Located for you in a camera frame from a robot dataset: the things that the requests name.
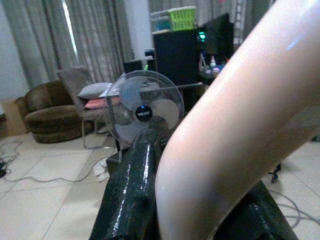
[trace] white pillow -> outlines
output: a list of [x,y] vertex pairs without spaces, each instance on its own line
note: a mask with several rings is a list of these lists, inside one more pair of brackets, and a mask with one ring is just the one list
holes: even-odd
[[100,94],[102,94],[105,90],[109,90],[112,86],[112,82],[97,82],[85,86],[77,95],[82,99],[97,99]]

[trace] chair leg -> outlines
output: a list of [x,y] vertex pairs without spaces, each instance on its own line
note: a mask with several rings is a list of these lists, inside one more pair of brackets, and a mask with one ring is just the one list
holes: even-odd
[[[85,137],[85,120],[82,119],[82,140],[83,140],[83,147],[85,149],[88,149],[88,150],[94,150],[94,149],[113,149],[114,147],[113,146],[91,146],[91,147],[88,147],[86,145],[86,137]],[[94,121],[94,132],[96,132],[96,121]]]

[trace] fan blade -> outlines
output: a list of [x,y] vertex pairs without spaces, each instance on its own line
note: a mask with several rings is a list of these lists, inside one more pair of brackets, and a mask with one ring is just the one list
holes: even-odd
[[165,119],[168,128],[173,129],[179,121],[178,105],[169,99],[158,99],[152,102],[156,116]]
[[127,143],[132,143],[136,135],[143,129],[147,129],[149,124],[147,122],[133,122],[129,125],[115,124],[114,128],[118,135]]
[[127,80],[119,92],[122,104],[129,110],[135,111],[136,108],[143,104],[140,96],[141,85],[147,81],[146,77],[134,76]]

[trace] wall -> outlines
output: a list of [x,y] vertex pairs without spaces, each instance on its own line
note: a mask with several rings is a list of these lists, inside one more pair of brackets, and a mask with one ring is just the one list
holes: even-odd
[[0,101],[24,96],[29,87],[0,1]]
[[148,0],[125,0],[134,59],[142,59],[145,50],[153,48]]

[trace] black speaker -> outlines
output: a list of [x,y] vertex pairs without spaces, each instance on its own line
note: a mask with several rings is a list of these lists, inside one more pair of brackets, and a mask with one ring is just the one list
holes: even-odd
[[156,71],[175,85],[197,83],[197,35],[195,30],[153,34]]

